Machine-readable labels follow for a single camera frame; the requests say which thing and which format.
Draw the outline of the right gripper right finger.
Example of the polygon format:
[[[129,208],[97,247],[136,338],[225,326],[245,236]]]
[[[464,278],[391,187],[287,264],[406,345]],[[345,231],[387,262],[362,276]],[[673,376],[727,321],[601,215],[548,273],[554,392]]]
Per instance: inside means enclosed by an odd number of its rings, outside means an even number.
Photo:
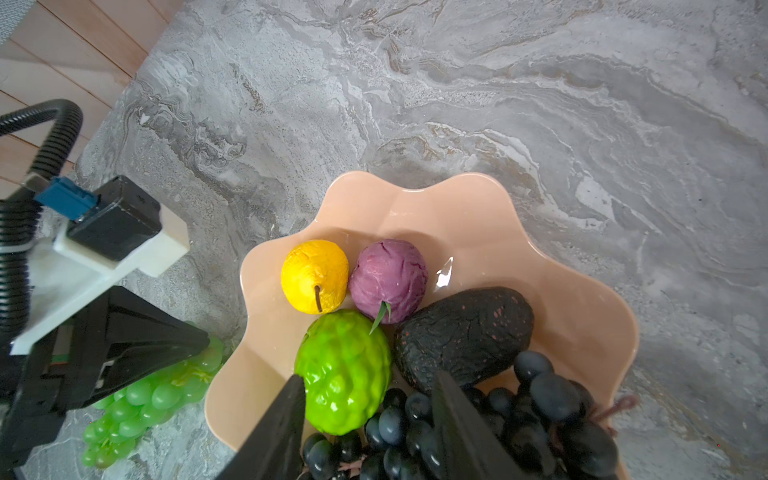
[[[443,479],[527,479],[459,385],[445,371],[432,390]]]

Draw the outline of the dark purple fake grape bunch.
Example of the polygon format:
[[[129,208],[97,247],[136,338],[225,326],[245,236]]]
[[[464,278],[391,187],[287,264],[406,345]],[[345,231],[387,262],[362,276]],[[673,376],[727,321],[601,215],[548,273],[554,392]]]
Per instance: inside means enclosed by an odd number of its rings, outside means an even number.
[[[555,373],[549,359],[523,352],[513,364],[516,391],[464,394],[523,473],[536,479],[614,479],[619,463],[609,418],[635,408],[625,395],[597,404],[581,383]],[[361,430],[314,433],[301,449],[302,479],[442,479],[442,447],[430,396],[389,389]]]

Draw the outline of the purple fake fruit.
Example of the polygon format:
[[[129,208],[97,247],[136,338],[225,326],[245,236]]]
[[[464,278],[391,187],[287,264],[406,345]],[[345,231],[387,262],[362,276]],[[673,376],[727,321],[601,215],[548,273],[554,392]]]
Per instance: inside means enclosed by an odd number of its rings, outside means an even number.
[[[420,251],[410,242],[385,239],[359,255],[348,287],[356,308],[379,325],[398,324],[422,302],[428,271]]]

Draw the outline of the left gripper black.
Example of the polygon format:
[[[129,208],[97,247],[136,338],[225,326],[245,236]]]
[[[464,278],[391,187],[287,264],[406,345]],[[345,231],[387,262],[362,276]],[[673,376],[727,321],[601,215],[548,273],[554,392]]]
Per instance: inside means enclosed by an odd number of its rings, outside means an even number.
[[[22,467],[53,442],[69,411],[95,402],[209,346],[205,331],[113,286],[22,357],[1,382],[9,409],[1,418],[1,471]]]

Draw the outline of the yellow fake lemon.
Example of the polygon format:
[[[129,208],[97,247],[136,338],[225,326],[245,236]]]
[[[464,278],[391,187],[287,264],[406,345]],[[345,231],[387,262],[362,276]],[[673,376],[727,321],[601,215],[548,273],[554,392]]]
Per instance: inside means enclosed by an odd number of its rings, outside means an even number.
[[[346,297],[349,261],[344,251],[328,240],[310,240],[294,247],[281,269],[281,287],[287,301],[305,314],[337,310]]]

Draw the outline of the dark fake avocado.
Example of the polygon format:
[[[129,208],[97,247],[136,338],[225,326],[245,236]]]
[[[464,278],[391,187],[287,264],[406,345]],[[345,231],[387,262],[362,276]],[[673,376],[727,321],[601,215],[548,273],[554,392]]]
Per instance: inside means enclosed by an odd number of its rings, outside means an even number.
[[[462,388],[508,370],[527,350],[534,310],[518,291],[461,291],[412,314],[395,330],[393,356],[403,379],[429,394],[444,371]]]

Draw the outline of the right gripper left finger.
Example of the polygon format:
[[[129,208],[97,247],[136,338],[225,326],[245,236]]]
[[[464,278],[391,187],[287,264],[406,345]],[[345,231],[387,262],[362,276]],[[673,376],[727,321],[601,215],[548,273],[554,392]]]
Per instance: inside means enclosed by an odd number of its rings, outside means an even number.
[[[216,480],[298,479],[305,404],[303,380],[292,375]]]

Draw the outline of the green fake grape bunch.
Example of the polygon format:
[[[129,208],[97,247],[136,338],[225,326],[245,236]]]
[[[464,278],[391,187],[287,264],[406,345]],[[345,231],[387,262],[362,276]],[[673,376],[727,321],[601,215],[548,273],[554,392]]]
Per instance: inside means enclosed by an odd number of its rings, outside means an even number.
[[[127,458],[151,428],[169,421],[183,407],[205,398],[224,357],[223,343],[212,337],[201,353],[95,402],[93,407],[101,416],[85,428],[82,464],[106,469]]]

